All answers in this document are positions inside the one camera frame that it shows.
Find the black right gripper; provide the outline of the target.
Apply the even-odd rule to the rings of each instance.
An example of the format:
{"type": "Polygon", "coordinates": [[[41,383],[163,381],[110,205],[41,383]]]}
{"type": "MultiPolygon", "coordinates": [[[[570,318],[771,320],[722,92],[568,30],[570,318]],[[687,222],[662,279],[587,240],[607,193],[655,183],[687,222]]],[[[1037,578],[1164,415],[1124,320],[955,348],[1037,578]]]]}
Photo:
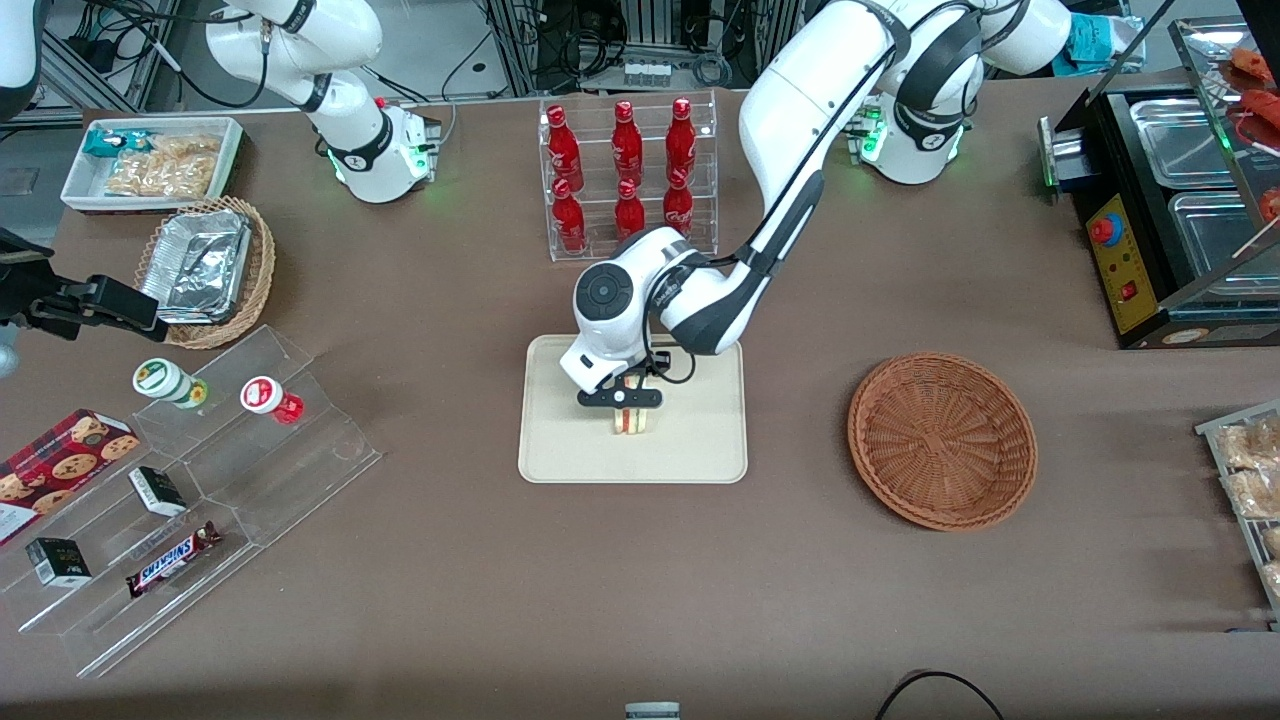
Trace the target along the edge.
{"type": "Polygon", "coordinates": [[[108,325],[163,342],[157,300],[108,275],[72,281],[50,263],[51,249],[1,232],[1,323],[77,340],[83,325],[108,325]]]}

